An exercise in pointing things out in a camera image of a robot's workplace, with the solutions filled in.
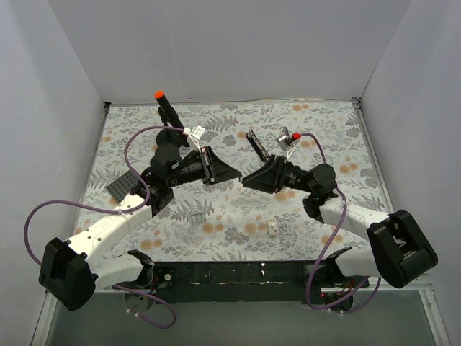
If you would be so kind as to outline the small staple box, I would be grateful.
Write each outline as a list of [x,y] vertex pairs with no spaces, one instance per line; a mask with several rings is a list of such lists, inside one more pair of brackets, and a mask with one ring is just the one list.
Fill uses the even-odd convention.
[[276,236],[279,234],[279,226],[276,218],[270,218],[267,220],[267,233],[270,236]]

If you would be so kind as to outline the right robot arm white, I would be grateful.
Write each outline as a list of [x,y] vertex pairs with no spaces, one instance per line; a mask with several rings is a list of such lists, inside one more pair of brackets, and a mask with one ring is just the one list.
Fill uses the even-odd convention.
[[309,218],[340,226],[370,243],[370,249],[349,249],[333,256],[326,279],[334,286],[345,285],[352,276],[372,276],[403,288],[438,264],[436,252],[408,211],[384,213],[346,203],[328,164],[306,171],[281,156],[271,156],[262,168],[243,178],[243,186],[269,194],[285,187],[306,192],[303,207]]

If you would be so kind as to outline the beige stapler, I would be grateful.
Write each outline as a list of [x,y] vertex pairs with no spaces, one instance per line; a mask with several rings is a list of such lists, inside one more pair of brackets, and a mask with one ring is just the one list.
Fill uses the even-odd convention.
[[276,138],[276,142],[280,148],[288,152],[296,146],[300,137],[296,137],[294,134],[291,134],[287,127],[283,127],[280,131],[280,134]]

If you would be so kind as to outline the black stapler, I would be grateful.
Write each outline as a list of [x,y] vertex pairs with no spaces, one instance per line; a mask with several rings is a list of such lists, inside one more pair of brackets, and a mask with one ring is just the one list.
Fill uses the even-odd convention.
[[255,150],[257,156],[260,158],[262,162],[268,162],[270,159],[270,155],[268,154],[267,150],[262,146],[259,139],[256,137],[256,134],[249,130],[246,133],[246,139],[250,143],[253,150]]

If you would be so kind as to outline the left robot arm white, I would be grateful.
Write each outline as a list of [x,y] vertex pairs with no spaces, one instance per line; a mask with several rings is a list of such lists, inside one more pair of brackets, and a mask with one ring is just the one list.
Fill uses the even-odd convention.
[[138,250],[103,262],[103,256],[138,226],[150,221],[174,198],[174,187],[202,181],[215,185],[241,177],[209,146],[181,157],[173,144],[159,146],[134,188],[110,216],[65,241],[45,247],[39,282],[68,310],[81,308],[96,290],[126,283],[147,288],[153,282],[153,260]]

